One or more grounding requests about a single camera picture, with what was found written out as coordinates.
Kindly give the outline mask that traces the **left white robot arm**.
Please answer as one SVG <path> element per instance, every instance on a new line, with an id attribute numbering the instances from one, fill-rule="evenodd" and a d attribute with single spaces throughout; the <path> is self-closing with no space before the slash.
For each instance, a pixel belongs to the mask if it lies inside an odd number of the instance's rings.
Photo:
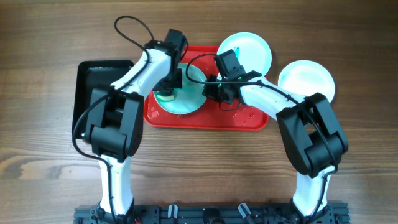
<path id="1" fill-rule="evenodd" d="M 125 75 L 92 90 L 89 107 L 76 121 L 72 139 L 83 138 L 91 144 L 89 158 L 101 167 L 100 219 L 117 223 L 131 214 L 130 162 L 143 135 L 144 100 L 152 91 L 161 91 L 169 99 L 182 87 L 178 64 L 187 45 L 184 35 L 164 41 L 151 39 L 141 47 L 141 58 Z"/>

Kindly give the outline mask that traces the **yellow green sponge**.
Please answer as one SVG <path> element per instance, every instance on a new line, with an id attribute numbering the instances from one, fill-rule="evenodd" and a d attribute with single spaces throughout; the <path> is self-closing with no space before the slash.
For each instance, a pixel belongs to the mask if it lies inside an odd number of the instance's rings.
<path id="1" fill-rule="evenodd" d="M 162 102 L 173 101 L 175 99 L 174 91 L 173 90 L 158 91 L 157 98 L 159 101 Z"/>

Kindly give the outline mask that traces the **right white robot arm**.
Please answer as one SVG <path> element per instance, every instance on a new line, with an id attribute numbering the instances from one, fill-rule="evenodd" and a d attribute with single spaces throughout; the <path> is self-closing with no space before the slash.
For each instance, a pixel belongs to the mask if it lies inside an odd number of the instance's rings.
<path id="1" fill-rule="evenodd" d="M 297 171 L 292 202 L 303 220 L 315 219 L 326 205 L 330 177 L 337 173 L 348 140 L 328 99 L 321 93 L 293 94 L 264 77 L 205 82 L 203 95 L 218 103 L 234 100 L 277 121 L 285 153 Z"/>

